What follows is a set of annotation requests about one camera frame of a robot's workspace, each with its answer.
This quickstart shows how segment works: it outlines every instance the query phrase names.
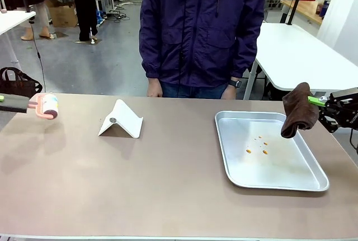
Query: brown towel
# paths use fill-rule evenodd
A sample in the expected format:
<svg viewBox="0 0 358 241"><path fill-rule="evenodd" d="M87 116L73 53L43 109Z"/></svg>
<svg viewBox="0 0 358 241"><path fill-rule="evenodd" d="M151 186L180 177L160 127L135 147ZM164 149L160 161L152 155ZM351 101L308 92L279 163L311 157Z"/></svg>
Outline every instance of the brown towel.
<svg viewBox="0 0 358 241"><path fill-rule="evenodd" d="M309 84L300 83L282 98L287 116L281 129L283 138L293 138L297 129L309 130L318 121L319 108L308 102L309 96L311 96Z"/></svg>

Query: jacket pocket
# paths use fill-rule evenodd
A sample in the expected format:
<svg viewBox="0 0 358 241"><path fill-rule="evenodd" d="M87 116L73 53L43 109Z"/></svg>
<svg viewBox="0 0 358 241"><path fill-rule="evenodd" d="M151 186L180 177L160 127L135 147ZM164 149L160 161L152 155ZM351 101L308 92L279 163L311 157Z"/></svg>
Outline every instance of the jacket pocket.
<svg viewBox="0 0 358 241"><path fill-rule="evenodd" d="M225 32L223 30L208 31L208 44L217 48L230 48L235 43L235 30Z"/></svg>
<svg viewBox="0 0 358 241"><path fill-rule="evenodd" d="M179 68L181 34L178 28L162 30L161 70L164 72Z"/></svg>
<svg viewBox="0 0 358 241"><path fill-rule="evenodd" d="M205 73L214 80L227 80L233 61L235 31L209 29L205 48Z"/></svg>

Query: wristwatch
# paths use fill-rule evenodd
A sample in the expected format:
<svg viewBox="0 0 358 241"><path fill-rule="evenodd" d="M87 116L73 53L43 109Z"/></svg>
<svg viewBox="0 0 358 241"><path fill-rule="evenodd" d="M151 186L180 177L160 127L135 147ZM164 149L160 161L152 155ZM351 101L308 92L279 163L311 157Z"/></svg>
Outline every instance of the wristwatch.
<svg viewBox="0 0 358 241"><path fill-rule="evenodd" d="M233 87L235 87L235 88L240 88L241 82L240 82L240 81L230 80L230 81L229 81L229 85L230 85L230 86L233 86Z"/></svg>

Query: beige tabletop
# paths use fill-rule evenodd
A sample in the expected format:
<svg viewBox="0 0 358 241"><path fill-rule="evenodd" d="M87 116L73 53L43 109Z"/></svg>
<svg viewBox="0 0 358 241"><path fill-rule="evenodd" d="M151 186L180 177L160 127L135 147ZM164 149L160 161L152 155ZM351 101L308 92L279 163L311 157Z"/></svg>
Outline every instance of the beige tabletop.
<svg viewBox="0 0 358 241"><path fill-rule="evenodd" d="M281 2L293 8L293 5L295 2L288 1L288 0L281 0ZM313 21L317 25L322 25L323 19L315 14L315 11L317 9L317 2L310 2L310 1L300 1L297 6L297 12L304 15L309 20Z"/></svg>
<svg viewBox="0 0 358 241"><path fill-rule="evenodd" d="M317 124L302 132L326 193L239 188L227 178L214 115L282 103L123 98L141 136L97 134L118 97L59 94L56 120L18 114L1 131L0 233L67 237L358 237L358 169Z"/></svg>

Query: person's leg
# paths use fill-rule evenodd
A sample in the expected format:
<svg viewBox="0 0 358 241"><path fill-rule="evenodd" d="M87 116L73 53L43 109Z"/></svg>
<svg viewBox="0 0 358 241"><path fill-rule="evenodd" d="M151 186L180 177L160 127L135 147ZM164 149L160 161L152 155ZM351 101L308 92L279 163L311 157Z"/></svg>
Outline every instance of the person's leg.
<svg viewBox="0 0 358 241"><path fill-rule="evenodd" d="M25 8L18 8L18 11L25 11ZM21 27L25 28L24 36L21 36L21 40L23 41L32 41L34 39L34 33L32 32L31 25L28 20L24 21L20 24Z"/></svg>
<svg viewBox="0 0 358 241"><path fill-rule="evenodd" d="M79 26L79 40L88 41L90 40L90 23L86 16L86 5L87 0L74 0L76 4L78 26Z"/></svg>
<svg viewBox="0 0 358 241"><path fill-rule="evenodd" d="M163 97L190 98L190 87L161 82Z"/></svg>
<svg viewBox="0 0 358 241"><path fill-rule="evenodd" d="M95 36L97 31L97 6L96 6L96 0L87 0L88 2L88 19L89 19L89 25L92 30L92 35Z"/></svg>
<svg viewBox="0 0 358 241"><path fill-rule="evenodd" d="M51 34L49 31L49 17L47 15L46 4L45 2L40 2L35 5L36 17L40 20L40 24L42 27L41 33L39 34L41 37L51 38Z"/></svg>
<svg viewBox="0 0 358 241"><path fill-rule="evenodd" d="M195 89L194 98L206 98L211 100L219 100L222 97L227 84L222 84L217 87L197 87Z"/></svg>

